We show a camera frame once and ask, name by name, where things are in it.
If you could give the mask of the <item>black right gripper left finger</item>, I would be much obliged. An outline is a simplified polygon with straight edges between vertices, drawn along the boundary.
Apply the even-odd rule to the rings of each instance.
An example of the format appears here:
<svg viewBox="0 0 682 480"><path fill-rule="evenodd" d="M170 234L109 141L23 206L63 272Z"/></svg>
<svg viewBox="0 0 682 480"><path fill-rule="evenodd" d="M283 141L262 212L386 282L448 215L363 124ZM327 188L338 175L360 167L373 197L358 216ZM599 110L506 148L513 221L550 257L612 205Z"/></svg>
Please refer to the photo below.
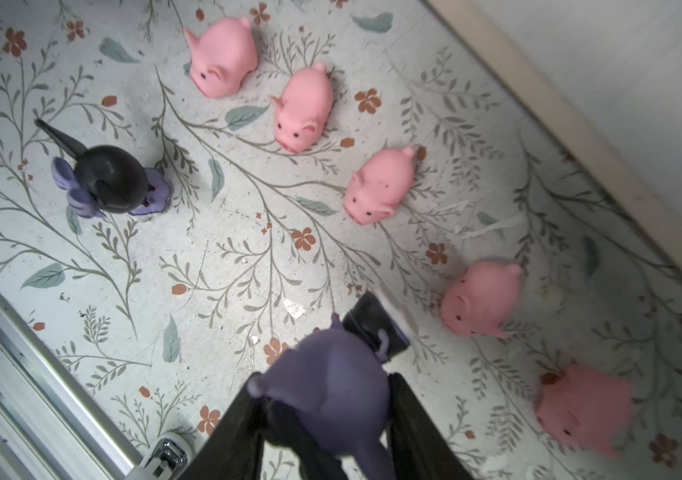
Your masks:
<svg viewBox="0 0 682 480"><path fill-rule="evenodd" d="M253 480L262 472L262 404L241 389L181 480Z"/></svg>

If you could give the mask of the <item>purple toy figure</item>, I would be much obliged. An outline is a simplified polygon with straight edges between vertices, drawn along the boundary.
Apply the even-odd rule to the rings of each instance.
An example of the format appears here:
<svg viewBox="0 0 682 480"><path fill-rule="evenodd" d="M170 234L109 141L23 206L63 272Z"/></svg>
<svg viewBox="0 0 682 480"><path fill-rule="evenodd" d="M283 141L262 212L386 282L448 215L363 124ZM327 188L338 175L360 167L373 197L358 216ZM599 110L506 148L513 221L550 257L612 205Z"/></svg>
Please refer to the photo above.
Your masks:
<svg viewBox="0 0 682 480"><path fill-rule="evenodd" d="M383 366L409 347L416 331L393 294L375 287L247 381L250 397L268 404L271 443L296 454L302 478L346 478L345 456L369 479L395 478L381 442L392 397Z"/></svg>

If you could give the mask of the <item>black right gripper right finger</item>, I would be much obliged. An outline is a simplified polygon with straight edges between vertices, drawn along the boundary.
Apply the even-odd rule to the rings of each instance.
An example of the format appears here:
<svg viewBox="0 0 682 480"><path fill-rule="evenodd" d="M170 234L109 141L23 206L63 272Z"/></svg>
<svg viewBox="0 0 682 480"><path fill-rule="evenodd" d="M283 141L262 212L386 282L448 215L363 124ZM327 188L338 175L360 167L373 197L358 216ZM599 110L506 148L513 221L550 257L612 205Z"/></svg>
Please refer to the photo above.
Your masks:
<svg viewBox="0 0 682 480"><path fill-rule="evenodd" d="M387 442L398 480L472 480L473 476L450 449L429 414L398 374L390 386Z"/></svg>

